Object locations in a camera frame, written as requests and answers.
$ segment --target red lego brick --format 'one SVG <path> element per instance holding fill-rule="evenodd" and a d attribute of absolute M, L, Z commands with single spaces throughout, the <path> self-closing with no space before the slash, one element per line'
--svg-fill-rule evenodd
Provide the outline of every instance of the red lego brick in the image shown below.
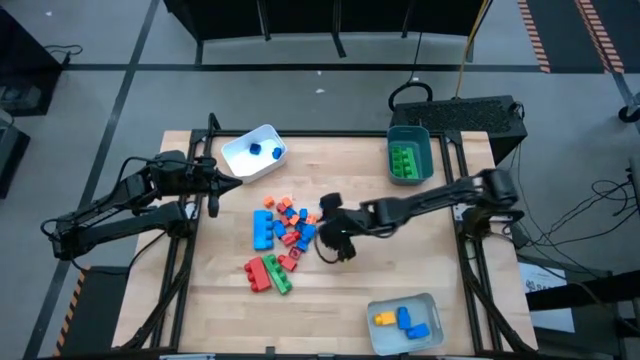
<path fill-rule="evenodd" d="M 280 263 L 280 265 L 282 265 L 283 268 L 289 271 L 295 270 L 296 266 L 298 266 L 298 262 L 288 257 L 287 255 L 278 256 L 278 262 Z"/>
<path fill-rule="evenodd" d="M 278 210 L 280 214 L 284 214 L 284 211 L 287 210 L 287 207 L 284 206 L 283 203 L 278 203 L 278 205 L 276 205 L 276 210 Z"/>
<path fill-rule="evenodd" d="M 302 250 L 298 249 L 296 246 L 292 247 L 291 250 L 289 250 L 289 257 L 293 260 L 300 259 L 300 255 L 302 255 Z"/>
<path fill-rule="evenodd" d="M 249 260 L 249 262 L 244 265 L 244 271 L 248 274 L 247 279 L 249 283 L 251 283 L 251 291 L 260 292 L 271 287 L 269 273 L 267 273 L 262 258 L 259 256 Z"/>
<path fill-rule="evenodd" d="M 288 233 L 282 237 L 282 242 L 284 243 L 284 246 L 291 246 L 295 244 L 296 241 L 298 241 L 298 239 L 296 239 L 293 233 Z"/>
<path fill-rule="evenodd" d="M 288 197 L 283 197 L 282 198 L 282 203 L 286 207 L 292 207 L 293 206 L 293 203 L 291 202 L 291 200 Z"/>
<path fill-rule="evenodd" d="M 266 198 L 264 198 L 262 203 L 268 209 L 268 208 L 272 207 L 276 202 L 275 202 L 275 200 L 273 200 L 273 198 L 271 196 L 267 196 Z"/>

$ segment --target gray container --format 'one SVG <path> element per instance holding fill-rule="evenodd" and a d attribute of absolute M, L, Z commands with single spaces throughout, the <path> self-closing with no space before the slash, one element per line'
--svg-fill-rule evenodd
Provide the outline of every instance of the gray container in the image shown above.
<path fill-rule="evenodd" d="M 373 322 L 373 317 L 376 314 L 385 311 L 396 312 L 400 306 L 409 310 L 411 326 L 420 323 L 427 324 L 430 330 L 427 337 L 409 340 L 405 331 L 398 329 L 397 324 L 377 326 Z M 380 356 L 429 349 L 444 343 L 444 331 L 440 323 L 436 302 L 431 294 L 422 293 L 399 299 L 373 301 L 367 307 L 367 317 L 373 350 Z"/>
<path fill-rule="evenodd" d="M 418 177 L 415 179 L 398 177 L 392 171 L 391 148 L 400 146 L 410 148 L 416 160 Z M 433 157 L 429 131 L 421 126 L 394 126 L 387 131 L 387 159 L 389 179 L 394 185 L 420 185 L 433 176 Z"/>

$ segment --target yellow cable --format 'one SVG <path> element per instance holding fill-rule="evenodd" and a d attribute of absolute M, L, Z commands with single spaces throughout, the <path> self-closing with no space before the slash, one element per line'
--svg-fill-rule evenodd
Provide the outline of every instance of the yellow cable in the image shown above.
<path fill-rule="evenodd" d="M 478 11 L 478 16 L 476 17 L 476 22 L 473 24 L 471 34 L 469 34 L 469 38 L 467 39 L 467 45 L 464 47 L 464 52 L 462 53 L 462 62 L 460 63 L 460 72 L 458 73 L 456 97 L 458 97 L 458 93 L 460 93 L 460 88 L 462 87 L 462 74 L 464 73 L 464 65 L 467 62 L 467 53 L 469 52 L 469 48 L 471 47 L 471 41 L 475 38 L 476 32 L 478 32 L 478 27 L 480 27 L 480 19 L 482 19 L 482 15 L 484 14 L 484 12 L 487 11 L 488 5 L 489 0 L 482 1 L 482 6 L 480 6 L 480 11 Z"/>

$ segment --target blue lego brick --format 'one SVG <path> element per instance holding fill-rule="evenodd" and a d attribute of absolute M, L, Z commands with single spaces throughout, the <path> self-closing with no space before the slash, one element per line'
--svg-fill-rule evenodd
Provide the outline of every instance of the blue lego brick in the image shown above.
<path fill-rule="evenodd" d="M 282 149 L 280 148 L 273 149 L 273 152 L 271 153 L 271 155 L 273 155 L 273 158 L 276 160 L 280 159 L 280 156 L 282 156 Z"/>
<path fill-rule="evenodd" d="M 398 329 L 408 330 L 411 328 L 411 317 L 409 316 L 409 310 L 406 307 L 400 306 L 396 313 L 396 319 L 398 321 Z"/>
<path fill-rule="evenodd" d="M 293 215 L 297 214 L 295 210 L 293 210 L 292 208 L 287 208 L 287 210 L 284 211 L 284 216 L 287 217 L 287 219 L 291 219 L 291 217 Z"/>
<path fill-rule="evenodd" d="M 307 224 L 304 223 L 304 221 L 300 220 L 298 221 L 298 223 L 296 224 L 296 231 L 300 232 L 300 236 L 302 236 L 302 231 L 304 231 L 304 228 L 307 227 Z"/>
<path fill-rule="evenodd" d="M 410 340 L 427 337 L 429 336 L 429 333 L 429 328 L 425 323 L 418 324 L 410 329 L 407 329 L 407 337 Z"/>
<path fill-rule="evenodd" d="M 273 222 L 273 231 L 278 238 L 281 238 L 287 233 L 287 228 L 284 227 L 282 221 L 276 220 Z"/>
<path fill-rule="evenodd" d="M 273 214 L 267 210 L 253 212 L 253 248 L 273 249 Z"/>
<path fill-rule="evenodd" d="M 307 226 L 305 226 L 304 229 L 302 230 L 301 238 L 307 239 L 307 241 L 310 241 L 311 239 L 313 239 L 313 236 L 315 234 L 316 234 L 316 227 L 314 225 L 307 224 Z"/>
<path fill-rule="evenodd" d="M 307 252 L 307 250 L 309 250 L 309 242 L 300 239 L 296 243 L 296 247 L 304 252 Z"/>
<path fill-rule="evenodd" d="M 251 146 L 249 146 L 249 152 L 252 153 L 253 155 L 258 155 L 260 154 L 260 151 L 262 150 L 262 146 L 260 146 L 260 144 L 251 144 Z"/>

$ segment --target red block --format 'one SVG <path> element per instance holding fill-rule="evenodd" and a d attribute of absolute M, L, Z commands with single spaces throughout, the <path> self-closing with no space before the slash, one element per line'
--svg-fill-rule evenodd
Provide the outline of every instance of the red block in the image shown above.
<path fill-rule="evenodd" d="M 285 236 L 282 237 L 282 242 L 284 243 L 284 246 L 291 246 L 293 244 L 296 243 L 296 241 L 298 241 L 298 239 L 296 239 L 295 235 L 293 235 L 293 233 L 288 233 Z"/>
<path fill-rule="evenodd" d="M 293 260 L 300 259 L 300 255 L 302 255 L 302 250 L 298 249 L 296 246 L 292 247 L 291 250 L 289 250 L 289 257 Z"/>
<path fill-rule="evenodd" d="M 280 263 L 280 265 L 282 265 L 283 268 L 289 271 L 295 270 L 296 266 L 298 266 L 298 262 L 286 255 L 278 256 L 278 262 Z"/>
<path fill-rule="evenodd" d="M 249 260 L 244 265 L 244 271 L 247 272 L 247 279 L 251 283 L 251 291 L 260 292 L 267 290 L 271 287 L 271 280 L 269 280 L 269 274 L 264 267 L 262 258 L 259 256 Z"/>
<path fill-rule="evenodd" d="M 287 207 L 284 206 L 283 203 L 278 203 L 278 205 L 276 205 L 276 210 L 280 213 L 280 214 L 284 214 L 284 211 L 287 210 Z"/>

